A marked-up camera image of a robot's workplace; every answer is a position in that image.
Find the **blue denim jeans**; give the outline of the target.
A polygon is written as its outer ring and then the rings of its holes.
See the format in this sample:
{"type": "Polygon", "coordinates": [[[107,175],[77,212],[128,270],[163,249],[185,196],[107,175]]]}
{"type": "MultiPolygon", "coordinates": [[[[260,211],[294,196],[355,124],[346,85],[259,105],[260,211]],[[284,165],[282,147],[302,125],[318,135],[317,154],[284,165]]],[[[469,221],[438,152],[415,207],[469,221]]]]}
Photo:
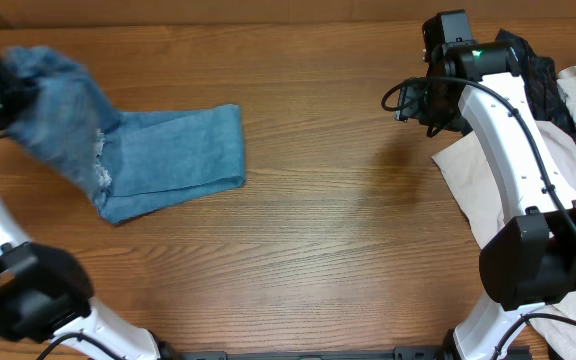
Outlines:
{"type": "Polygon", "coordinates": [[[239,106],[126,112],[84,65],[49,47],[13,47],[5,62],[38,90],[7,135],[84,192],[106,221],[244,185],[239,106]]]}

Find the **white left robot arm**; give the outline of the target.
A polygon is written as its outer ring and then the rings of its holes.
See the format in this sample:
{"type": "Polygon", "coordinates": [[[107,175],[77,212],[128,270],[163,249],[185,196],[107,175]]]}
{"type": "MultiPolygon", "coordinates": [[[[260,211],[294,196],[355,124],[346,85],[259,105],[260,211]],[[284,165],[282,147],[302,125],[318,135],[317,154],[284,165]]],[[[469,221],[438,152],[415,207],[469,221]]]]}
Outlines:
{"type": "MultiPolygon", "coordinates": [[[[0,131],[101,204],[125,168],[118,126],[117,112],[82,65],[42,48],[0,58],[0,131]]],[[[66,345],[92,359],[176,355],[101,302],[73,255],[33,242],[1,200],[0,337],[66,345]]]]}

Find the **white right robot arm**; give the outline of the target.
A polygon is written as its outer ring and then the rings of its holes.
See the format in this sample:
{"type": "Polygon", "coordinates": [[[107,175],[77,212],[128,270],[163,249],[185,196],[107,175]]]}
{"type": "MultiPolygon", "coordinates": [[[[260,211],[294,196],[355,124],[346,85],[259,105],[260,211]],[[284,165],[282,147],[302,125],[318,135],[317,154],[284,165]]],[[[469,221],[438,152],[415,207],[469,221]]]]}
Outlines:
{"type": "Polygon", "coordinates": [[[485,289],[450,330],[440,359],[521,359],[510,344],[545,305],[576,292],[576,191],[560,175],[531,110],[512,48],[457,40],[428,51],[425,77],[395,86],[397,120],[416,117],[434,135],[462,117],[493,174],[503,226],[482,248],[485,289]]]}

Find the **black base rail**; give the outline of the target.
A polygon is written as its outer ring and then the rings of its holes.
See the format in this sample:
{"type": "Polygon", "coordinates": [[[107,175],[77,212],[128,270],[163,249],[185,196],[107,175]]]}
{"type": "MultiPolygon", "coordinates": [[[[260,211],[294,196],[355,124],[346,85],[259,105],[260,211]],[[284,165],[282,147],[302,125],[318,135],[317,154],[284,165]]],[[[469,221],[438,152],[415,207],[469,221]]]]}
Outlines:
{"type": "Polygon", "coordinates": [[[445,360],[458,359],[442,346],[397,346],[393,350],[284,352],[227,354],[225,352],[185,352],[177,360],[445,360]]]}

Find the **black dark garment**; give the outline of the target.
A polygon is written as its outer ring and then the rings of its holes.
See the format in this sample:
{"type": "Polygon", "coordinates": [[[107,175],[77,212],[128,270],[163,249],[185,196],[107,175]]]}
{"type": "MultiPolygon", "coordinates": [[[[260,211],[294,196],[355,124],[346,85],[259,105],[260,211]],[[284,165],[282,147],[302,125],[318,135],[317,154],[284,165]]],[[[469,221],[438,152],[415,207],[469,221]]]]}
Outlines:
{"type": "Polygon", "coordinates": [[[538,56],[524,38],[504,29],[499,30],[495,43],[454,51],[461,66],[459,74],[468,80],[480,81],[484,75],[504,72],[521,74],[533,118],[553,123],[576,145],[576,125],[560,97],[552,58],[538,56]]]}

